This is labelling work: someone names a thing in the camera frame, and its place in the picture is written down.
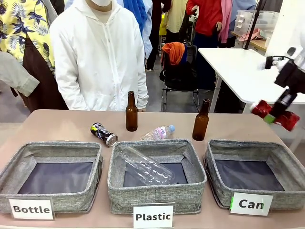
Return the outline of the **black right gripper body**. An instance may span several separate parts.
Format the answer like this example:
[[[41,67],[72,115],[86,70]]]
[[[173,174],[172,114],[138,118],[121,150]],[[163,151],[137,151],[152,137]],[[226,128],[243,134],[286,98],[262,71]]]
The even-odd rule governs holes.
[[[292,60],[289,60],[280,70],[275,84],[288,87],[292,94],[305,93],[305,72]]]

